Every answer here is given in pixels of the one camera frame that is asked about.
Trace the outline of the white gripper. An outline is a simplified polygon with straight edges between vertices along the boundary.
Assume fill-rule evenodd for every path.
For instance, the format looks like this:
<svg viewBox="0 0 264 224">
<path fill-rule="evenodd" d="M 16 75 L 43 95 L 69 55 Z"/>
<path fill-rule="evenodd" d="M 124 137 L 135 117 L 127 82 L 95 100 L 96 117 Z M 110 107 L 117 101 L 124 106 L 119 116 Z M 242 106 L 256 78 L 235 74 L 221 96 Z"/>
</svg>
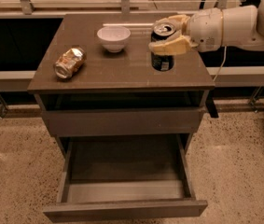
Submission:
<svg viewBox="0 0 264 224">
<path fill-rule="evenodd" d="M 222 45 L 223 36 L 223 13 L 218 8 L 200 10 L 191 18 L 185 14 L 173 15 L 154 22 L 171 23 L 176 30 L 180 31 L 169 36 L 165 40 L 150 42 L 150 51 L 159 56 L 182 55 L 196 48 L 199 52 L 215 51 Z"/>
</svg>

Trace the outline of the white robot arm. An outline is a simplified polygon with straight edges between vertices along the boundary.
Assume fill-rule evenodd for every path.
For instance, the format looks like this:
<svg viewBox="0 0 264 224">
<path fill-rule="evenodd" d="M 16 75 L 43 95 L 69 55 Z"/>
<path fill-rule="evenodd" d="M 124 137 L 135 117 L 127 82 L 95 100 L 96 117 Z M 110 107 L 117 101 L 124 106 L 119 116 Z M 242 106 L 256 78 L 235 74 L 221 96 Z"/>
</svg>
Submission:
<svg viewBox="0 0 264 224">
<path fill-rule="evenodd" d="M 172 24 L 175 32 L 149 43 L 150 51 L 157 55 L 181 55 L 192 48 L 199 52 L 221 47 L 264 51 L 264 0 L 257 7 L 215 7 L 156 21 L 157 25 L 163 23 Z"/>
</svg>

